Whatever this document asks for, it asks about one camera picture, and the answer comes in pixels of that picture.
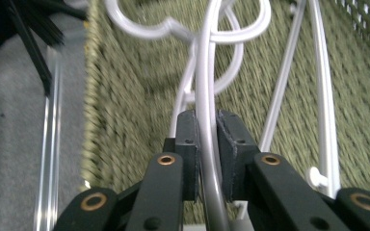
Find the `woven texture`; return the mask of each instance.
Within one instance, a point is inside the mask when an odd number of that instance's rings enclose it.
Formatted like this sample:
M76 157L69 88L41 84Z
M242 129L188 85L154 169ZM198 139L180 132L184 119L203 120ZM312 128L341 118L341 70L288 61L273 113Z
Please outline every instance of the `woven texture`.
M370 46L354 31L351 17L339 4L333 0L320 4L342 185L370 191ZM127 0L122 6L132 20L144 25L170 15L193 31L205 11L204 1L194 0ZM237 1L234 9L246 26L256 18L258 3ZM257 141L292 22L288 1L272 1L272 10L268 31L246 43L238 78L217 97L217 108L238 114ZM144 41L126 35L110 22L101 0L92 0L89 20L82 175L92 186L121 192L142 179L151 155L162 150L188 50L174 38ZM232 47L219 46L217 53L220 75L229 64ZM272 151L285 156L300 174L317 166L316 95L314 45L306 11L272 145ZM186 204L185 222L203 222L200 204Z

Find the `black mount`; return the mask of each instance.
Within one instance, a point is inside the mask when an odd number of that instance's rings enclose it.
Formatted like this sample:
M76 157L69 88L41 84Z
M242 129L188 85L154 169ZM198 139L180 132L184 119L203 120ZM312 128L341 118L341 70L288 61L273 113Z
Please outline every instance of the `black mount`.
M217 123L225 198L249 202L254 230L370 230L370 192L350 188L335 200L324 196L282 156L261 153L239 116L218 111ZM176 138L165 140L141 183L120 194L80 193L54 230L182 230L182 202L198 196L198 148L195 112L186 111Z

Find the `hole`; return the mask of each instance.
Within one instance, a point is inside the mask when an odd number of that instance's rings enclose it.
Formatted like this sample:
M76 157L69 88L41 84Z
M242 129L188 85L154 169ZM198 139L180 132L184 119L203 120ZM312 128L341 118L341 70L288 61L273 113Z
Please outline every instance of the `hole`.
M96 197L90 198L90 199L87 201L87 204L88 204L89 206L93 206L93 205L96 205L96 204L100 203L100 201L101 201L101 198L96 196Z
M311 218L310 223L316 229L319 229L319 230L329 230L330 229L330 225L322 218L317 218L317 217Z
M269 163L276 163L278 160L276 160L276 158L273 157L266 157L266 161Z
M94 211L103 207L106 201L107 197L105 194L96 192L86 196L80 204L80 208L84 211Z
M172 163L174 162L175 158L173 156L166 155L158 158L158 163L162 166L169 166L172 165Z
M280 164L280 159L273 155L266 155L261 158L262 162L270 166L276 166Z
M363 205L370 206L370 199L365 198L365 197L358 197L357 201Z
M351 200L356 204L358 207L370 211L370 196L364 193L353 193L350 195Z
M161 159L161 162L162 162L162 163L169 163L171 160L172 160L172 159L171 159L170 157L163 157L163 158Z
M144 221L144 229L146 230L157 230L161 226L161 219L159 218L148 218Z

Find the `metal frame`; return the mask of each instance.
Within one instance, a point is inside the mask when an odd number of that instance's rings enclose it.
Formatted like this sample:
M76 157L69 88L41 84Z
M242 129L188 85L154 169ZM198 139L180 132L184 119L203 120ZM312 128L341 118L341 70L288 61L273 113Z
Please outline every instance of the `metal frame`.
M57 219L59 187L59 147L62 114L61 54L47 47L48 66L52 70L50 94L45 96L44 130L40 161L39 193L35 208L34 231L51 230Z

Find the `gray floor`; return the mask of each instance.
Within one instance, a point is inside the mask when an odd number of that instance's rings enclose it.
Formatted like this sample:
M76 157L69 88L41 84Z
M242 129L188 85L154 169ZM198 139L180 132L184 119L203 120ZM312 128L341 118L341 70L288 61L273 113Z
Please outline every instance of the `gray floor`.
M53 20L66 34L61 51L61 212L83 184L79 174L86 73L82 22L64 15L54 15ZM40 50L44 55L46 47L41 41ZM44 96L39 75L21 39L13 37L0 48L0 231L33 229L43 113Z

